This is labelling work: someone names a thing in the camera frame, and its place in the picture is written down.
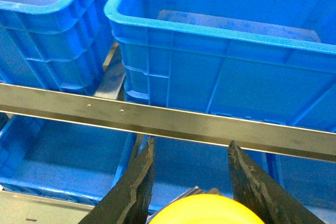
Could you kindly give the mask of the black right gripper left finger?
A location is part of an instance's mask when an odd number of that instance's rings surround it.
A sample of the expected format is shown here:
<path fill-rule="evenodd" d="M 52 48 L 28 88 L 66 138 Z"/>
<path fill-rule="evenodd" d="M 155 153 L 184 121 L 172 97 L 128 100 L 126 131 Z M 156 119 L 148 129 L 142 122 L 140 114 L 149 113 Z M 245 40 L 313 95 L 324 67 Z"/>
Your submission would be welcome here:
<path fill-rule="evenodd" d="M 154 149 L 150 137 L 116 185 L 79 222 L 146 223 L 155 175 Z"/>

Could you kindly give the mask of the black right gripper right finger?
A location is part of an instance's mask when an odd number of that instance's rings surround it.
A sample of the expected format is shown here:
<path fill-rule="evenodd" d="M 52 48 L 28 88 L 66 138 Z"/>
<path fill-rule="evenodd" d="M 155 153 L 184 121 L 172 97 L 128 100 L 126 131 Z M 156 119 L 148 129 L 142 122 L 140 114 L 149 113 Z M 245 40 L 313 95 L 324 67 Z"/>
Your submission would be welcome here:
<path fill-rule="evenodd" d="M 234 199 L 253 211 L 264 223 L 323 223 L 235 141 L 231 141 L 227 152 Z"/>

